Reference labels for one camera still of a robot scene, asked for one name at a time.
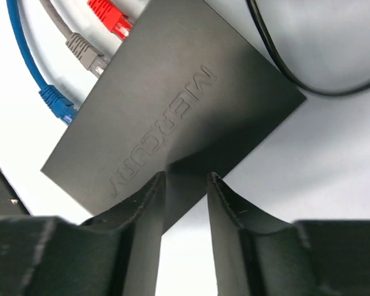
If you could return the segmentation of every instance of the gray connector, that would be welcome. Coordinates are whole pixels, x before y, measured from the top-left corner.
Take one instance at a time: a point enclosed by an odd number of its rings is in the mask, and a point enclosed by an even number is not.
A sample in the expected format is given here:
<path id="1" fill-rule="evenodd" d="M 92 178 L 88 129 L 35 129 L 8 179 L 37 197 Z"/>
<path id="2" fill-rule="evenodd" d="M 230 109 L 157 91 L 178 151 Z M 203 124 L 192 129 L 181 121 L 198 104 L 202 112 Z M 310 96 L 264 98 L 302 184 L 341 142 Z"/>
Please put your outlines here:
<path id="1" fill-rule="evenodd" d="M 98 49 L 79 33 L 73 33 L 66 41 L 66 45 L 85 69 L 92 72 L 97 78 L 100 78 L 108 65 L 108 60 Z"/>

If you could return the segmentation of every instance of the black electronic device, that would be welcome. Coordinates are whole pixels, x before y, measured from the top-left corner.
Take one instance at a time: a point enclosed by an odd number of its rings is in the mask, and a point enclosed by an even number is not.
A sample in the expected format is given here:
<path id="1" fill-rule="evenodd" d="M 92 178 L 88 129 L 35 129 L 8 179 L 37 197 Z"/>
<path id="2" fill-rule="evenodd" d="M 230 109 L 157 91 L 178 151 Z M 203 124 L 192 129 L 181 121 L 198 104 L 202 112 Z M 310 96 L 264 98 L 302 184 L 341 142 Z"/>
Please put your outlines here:
<path id="1" fill-rule="evenodd" d="M 165 170 L 168 229 L 304 100 L 203 0 L 152 0 L 43 172 L 96 215 Z"/>

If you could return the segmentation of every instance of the black box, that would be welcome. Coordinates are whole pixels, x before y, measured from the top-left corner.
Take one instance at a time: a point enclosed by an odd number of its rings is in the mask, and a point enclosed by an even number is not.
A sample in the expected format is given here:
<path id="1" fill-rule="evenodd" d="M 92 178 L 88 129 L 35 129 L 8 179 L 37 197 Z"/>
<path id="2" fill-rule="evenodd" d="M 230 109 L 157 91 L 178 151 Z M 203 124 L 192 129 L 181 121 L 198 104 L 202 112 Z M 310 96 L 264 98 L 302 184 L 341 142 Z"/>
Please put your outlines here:
<path id="1" fill-rule="evenodd" d="M 203 0 L 152 0 L 43 172 L 99 214 L 166 170 L 168 229 L 304 99 Z"/>

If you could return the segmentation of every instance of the cable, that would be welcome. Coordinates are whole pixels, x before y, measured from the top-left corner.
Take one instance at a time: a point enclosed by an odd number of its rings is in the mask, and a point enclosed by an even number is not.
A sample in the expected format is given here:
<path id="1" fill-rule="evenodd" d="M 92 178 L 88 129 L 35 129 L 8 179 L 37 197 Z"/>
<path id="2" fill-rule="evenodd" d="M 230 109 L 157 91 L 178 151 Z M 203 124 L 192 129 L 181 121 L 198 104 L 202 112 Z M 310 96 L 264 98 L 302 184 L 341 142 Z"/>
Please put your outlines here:
<path id="1" fill-rule="evenodd" d="M 354 94 L 361 93 L 367 89 L 370 89 L 370 81 L 366 82 L 365 84 L 356 86 L 352 89 L 348 90 L 342 90 L 342 91 L 325 91 L 325 90 L 319 90 L 312 88 L 311 86 L 306 85 L 302 81 L 300 81 L 288 68 L 288 66 L 285 64 L 283 59 L 278 53 L 278 50 L 276 46 L 274 45 L 273 39 L 270 36 L 270 33 L 267 29 L 267 26 L 263 20 L 263 17 L 261 16 L 261 13 L 258 8 L 257 0 L 247 0 L 247 5 L 249 8 L 249 11 L 251 13 L 253 22 L 255 23 L 255 26 L 263 40 L 263 43 L 266 46 L 266 49 L 273 60 L 273 62 L 276 64 L 277 68 L 282 72 L 282 74 L 291 82 L 296 84 L 298 87 L 308 91 L 309 93 L 318 94 L 320 96 L 327 96 L 327 97 L 343 97 L 343 96 L 351 96 Z"/>
<path id="2" fill-rule="evenodd" d="M 55 26 L 66 38 L 66 46 L 80 61 L 81 65 L 94 76 L 100 78 L 109 61 L 81 34 L 73 32 L 59 15 L 51 0 L 40 0 L 41 5 Z"/>
<path id="3" fill-rule="evenodd" d="M 47 84 L 42 74 L 38 70 L 28 47 L 25 34 L 23 33 L 22 23 L 19 15 L 18 0 L 7 0 L 7 9 L 20 53 L 30 71 L 30 74 L 40 88 L 39 95 L 53 112 L 53 114 L 57 118 L 60 118 L 64 123 L 69 125 L 73 121 L 77 112 L 77 110 L 74 108 L 74 104 L 65 96 L 63 96 L 63 94 L 61 94 L 55 88 L 55 86 Z"/>
<path id="4" fill-rule="evenodd" d="M 88 6 L 111 33 L 125 40 L 133 27 L 127 15 L 109 0 L 89 0 Z"/>

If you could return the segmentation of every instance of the black cable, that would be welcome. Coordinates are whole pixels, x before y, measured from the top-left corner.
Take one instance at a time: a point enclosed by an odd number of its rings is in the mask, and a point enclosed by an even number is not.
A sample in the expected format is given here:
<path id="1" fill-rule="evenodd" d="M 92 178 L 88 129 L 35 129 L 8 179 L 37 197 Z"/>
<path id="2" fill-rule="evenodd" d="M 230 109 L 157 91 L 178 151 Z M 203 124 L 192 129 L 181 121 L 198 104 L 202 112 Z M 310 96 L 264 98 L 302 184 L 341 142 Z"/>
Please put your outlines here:
<path id="1" fill-rule="evenodd" d="M 308 91 L 309 93 L 318 94 L 320 96 L 327 96 L 327 97 L 343 97 L 343 96 L 350 96 L 353 94 L 358 94 L 362 91 L 370 89 L 370 81 L 366 82 L 365 84 L 359 85 L 353 89 L 343 90 L 343 91 L 324 91 L 314 89 L 302 81 L 300 81 L 293 73 L 290 71 L 288 66 L 285 64 L 283 59 L 278 53 L 276 46 L 274 45 L 273 39 L 271 38 L 269 31 L 266 27 L 265 22 L 263 21 L 263 17 L 258 8 L 257 0 L 247 0 L 248 8 L 251 13 L 253 22 L 255 23 L 256 28 L 263 40 L 263 43 L 266 46 L 266 49 L 272 58 L 273 62 L 276 64 L 277 68 L 282 72 L 282 74 L 291 82 L 296 84 L 298 87 Z"/>

